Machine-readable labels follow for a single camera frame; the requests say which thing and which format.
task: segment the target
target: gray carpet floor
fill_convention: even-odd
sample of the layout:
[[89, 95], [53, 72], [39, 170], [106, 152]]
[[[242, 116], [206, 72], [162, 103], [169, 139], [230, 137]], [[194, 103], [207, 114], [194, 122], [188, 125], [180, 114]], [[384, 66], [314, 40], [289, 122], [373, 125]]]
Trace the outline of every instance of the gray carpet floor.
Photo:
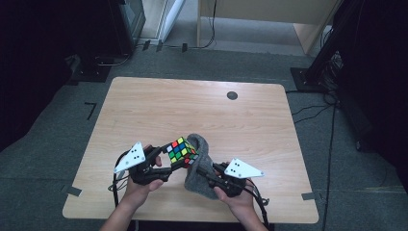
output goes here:
[[[295, 90], [290, 67], [308, 67], [309, 57], [216, 50], [140, 48], [114, 66], [106, 83], [63, 86], [30, 132], [0, 154], [0, 230], [97, 230], [104, 220], [64, 218], [66, 194], [84, 155], [110, 83], [116, 76], [272, 83]], [[293, 113], [325, 105], [319, 93], [288, 93]], [[96, 103], [92, 116], [92, 106]], [[321, 108], [293, 116], [299, 121]], [[334, 119], [330, 196], [326, 200], [329, 143]], [[275, 230], [407, 230], [408, 196], [393, 166], [376, 153], [360, 153], [342, 109], [333, 107], [295, 125], [316, 197], [316, 224], [276, 224]]]

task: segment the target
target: black wire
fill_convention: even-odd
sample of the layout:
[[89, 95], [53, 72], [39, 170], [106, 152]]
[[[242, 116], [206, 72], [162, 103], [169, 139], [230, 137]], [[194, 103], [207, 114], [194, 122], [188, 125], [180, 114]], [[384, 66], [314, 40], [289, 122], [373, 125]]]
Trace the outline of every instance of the black wire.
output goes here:
[[323, 215], [323, 222], [322, 222], [323, 225], [321, 227], [322, 231], [326, 229], [327, 209], [328, 209], [329, 196], [330, 196], [331, 159], [332, 159], [332, 151], [333, 151], [335, 116], [336, 116], [336, 107], [333, 108], [333, 115], [332, 115], [332, 125], [331, 125], [330, 144], [329, 144], [329, 157], [327, 160], [326, 200], [325, 200], [326, 203], [324, 204], [324, 215]]
[[199, 48], [199, 49], [204, 49], [204, 48], [209, 47], [209, 46], [213, 43], [214, 38], [216, 37], [216, 29], [215, 29], [215, 26], [214, 26], [214, 22], [215, 22], [215, 19], [216, 19], [216, 9], [217, 9], [217, 0], [214, 2], [213, 25], [211, 26], [211, 29], [212, 29], [212, 31], [213, 31], [213, 35], [211, 36], [210, 41], [207, 43], [207, 45], [202, 46], [202, 47], [197, 47], [197, 48]]
[[[121, 160], [128, 152], [129, 152], [129, 150], [123, 152], [123, 153], [119, 156], [119, 158], [117, 158], [116, 163], [115, 163], [115, 167], [117, 167], [117, 165], [119, 165], [120, 160]], [[118, 196], [117, 196], [118, 188], [117, 188], [116, 183], [117, 183], [116, 173], [114, 173], [114, 181], [112, 182], [112, 184], [113, 184], [112, 192], [114, 192], [115, 207], [117, 207], [117, 205], [119, 204], [119, 198], [118, 198]]]
[[262, 218], [264, 220], [264, 226], [267, 230], [269, 230], [269, 222], [268, 222], [268, 216], [267, 216], [267, 210], [264, 207], [262, 198], [260, 198], [260, 196], [257, 196], [254, 192], [252, 192], [251, 190], [247, 189], [246, 187], [242, 188], [244, 191], [248, 192], [249, 194], [251, 194], [254, 198], [255, 201], [257, 202], [259, 208], [261, 209], [262, 212]]
[[261, 197], [261, 193], [258, 191], [258, 188], [256, 187], [255, 183], [250, 179], [246, 179], [246, 180], [249, 181], [253, 185], [253, 188], [254, 188], [254, 190], [256, 191], [256, 193], [258, 195], [256, 195], [254, 192], [247, 189], [246, 187], [241, 187], [241, 186], [236, 185], [236, 184], [233, 184], [233, 185], [243, 189], [244, 191], [248, 192], [249, 194], [251, 194], [255, 198], [255, 201], [257, 202], [257, 204], [258, 204], [258, 206], [259, 206], [259, 208], [261, 209], [261, 212], [262, 212], [262, 218], [264, 220], [264, 226], [265, 226], [265, 228], [267, 230], [269, 230], [268, 213], [267, 213], [267, 210], [264, 207], [264, 199]]
[[320, 106], [310, 106], [310, 107], [302, 108], [302, 109], [300, 109], [299, 111], [297, 111], [296, 113], [292, 113], [292, 116], [295, 116], [295, 115], [301, 113], [303, 110], [306, 110], [306, 109], [311, 109], [311, 108], [324, 108], [324, 107], [326, 107], [326, 106], [327, 106], [327, 105], [320, 105]]
[[296, 121], [294, 124], [297, 124], [298, 122], [301, 122], [301, 121], [304, 121], [304, 120], [307, 120], [307, 119], [315, 118], [315, 117], [317, 117], [321, 112], [323, 112], [324, 110], [326, 110], [326, 109], [328, 109], [328, 108], [330, 108], [330, 107], [332, 107], [332, 106], [333, 106], [333, 105], [329, 105], [329, 106], [323, 108], [322, 110], [320, 110], [317, 114], [315, 114], [315, 115], [313, 115], [313, 116], [310, 116], [310, 117], [302, 118], [302, 119]]
[[[120, 179], [116, 179], [116, 184], [119, 183], [121, 180], [124, 180], [124, 179], [126, 179], [126, 178], [128, 178], [128, 177], [129, 177], [129, 175], [127, 175], [127, 176], [125, 176], [125, 177], [122, 177], [122, 178], [120, 178]], [[118, 191], [120, 191], [121, 189], [123, 189], [123, 188], [126, 186], [126, 185], [123, 186], [124, 182], [126, 182], [126, 181], [122, 181], [122, 183], [120, 184], [120, 186], [117, 188]], [[111, 184], [111, 186], [108, 187], [108, 190], [111, 191], [111, 192], [113, 192], [113, 187], [114, 187], [114, 184]]]

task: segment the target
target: black cable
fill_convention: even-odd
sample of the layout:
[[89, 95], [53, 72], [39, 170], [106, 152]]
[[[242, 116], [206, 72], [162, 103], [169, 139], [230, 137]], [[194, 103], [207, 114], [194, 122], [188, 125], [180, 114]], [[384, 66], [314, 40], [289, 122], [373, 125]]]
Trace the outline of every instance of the black cable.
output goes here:
[[310, 107], [302, 108], [302, 109], [300, 109], [299, 111], [297, 111], [296, 113], [292, 113], [292, 116], [295, 116], [295, 115], [301, 113], [303, 110], [306, 110], [306, 109], [311, 109], [311, 108], [324, 108], [324, 107], [326, 107], [326, 106], [327, 106], [327, 105], [320, 105], [320, 106], [310, 106]]
[[[121, 160], [128, 152], [129, 152], [129, 150], [123, 152], [123, 153], [119, 156], [119, 158], [117, 158], [115, 167], [117, 167], [117, 165], [119, 165], [120, 160]], [[118, 188], [117, 188], [116, 183], [117, 183], [116, 173], [114, 173], [114, 181], [112, 182], [112, 184], [113, 184], [115, 207], [117, 207], [117, 205], [119, 204], [119, 198], [118, 198], [118, 196], [117, 196]]]
[[326, 229], [327, 209], [328, 209], [329, 196], [330, 196], [331, 159], [332, 159], [332, 151], [333, 151], [335, 116], [336, 116], [336, 107], [333, 108], [333, 115], [332, 115], [332, 125], [331, 125], [330, 144], [329, 144], [329, 157], [327, 160], [326, 203], [324, 204], [324, 214], [323, 214], [323, 222], [322, 222], [323, 225], [321, 227], [322, 231]]
[[315, 115], [313, 115], [313, 116], [310, 116], [310, 117], [302, 118], [302, 119], [300, 119], [300, 120], [294, 122], [294, 124], [297, 124], [298, 122], [301, 122], [301, 121], [304, 121], [304, 120], [307, 120], [307, 119], [315, 118], [315, 117], [317, 117], [321, 112], [323, 112], [324, 110], [326, 110], [326, 109], [328, 109], [328, 108], [330, 108], [330, 107], [332, 107], [332, 106], [333, 106], [333, 105], [329, 105], [329, 106], [323, 108], [322, 110], [320, 110], [317, 114], [315, 114]]
[[247, 193], [251, 194], [254, 198], [255, 201], [257, 202], [259, 208], [261, 209], [262, 212], [262, 218], [264, 220], [264, 226], [267, 230], [269, 230], [269, 222], [268, 222], [268, 213], [267, 210], [264, 207], [262, 198], [260, 198], [260, 196], [257, 196], [254, 192], [252, 192], [251, 190], [247, 189], [246, 187], [242, 188], [244, 191], [246, 191]]
[[217, 9], [217, 0], [214, 2], [213, 25], [211, 26], [211, 30], [213, 31], [213, 35], [211, 36], [210, 41], [207, 43], [207, 45], [202, 46], [202, 47], [197, 47], [199, 49], [204, 49], [204, 48], [209, 47], [213, 43], [214, 38], [216, 37], [216, 29], [215, 29], [215, 25], [214, 25], [214, 22], [215, 22], [215, 19], [216, 19], [216, 9]]

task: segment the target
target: wrist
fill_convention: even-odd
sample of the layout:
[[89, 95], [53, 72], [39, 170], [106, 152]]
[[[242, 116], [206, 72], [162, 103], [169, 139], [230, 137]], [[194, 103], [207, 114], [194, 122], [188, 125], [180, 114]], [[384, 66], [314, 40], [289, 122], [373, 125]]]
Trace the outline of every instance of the wrist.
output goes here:
[[253, 208], [246, 208], [240, 210], [232, 210], [233, 215], [243, 225], [247, 231], [267, 230], [259, 219], [257, 213]]

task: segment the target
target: finger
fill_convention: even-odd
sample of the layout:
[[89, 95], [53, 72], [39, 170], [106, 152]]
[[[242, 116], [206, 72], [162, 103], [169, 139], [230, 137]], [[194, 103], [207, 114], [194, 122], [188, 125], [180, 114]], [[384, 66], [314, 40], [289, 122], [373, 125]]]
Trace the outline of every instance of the finger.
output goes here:
[[160, 156], [156, 157], [156, 166], [161, 167], [162, 166], [162, 158]]
[[151, 192], [153, 192], [153, 191], [159, 189], [162, 186], [163, 183], [164, 183], [163, 180], [154, 180], [154, 181], [150, 182], [149, 190]]

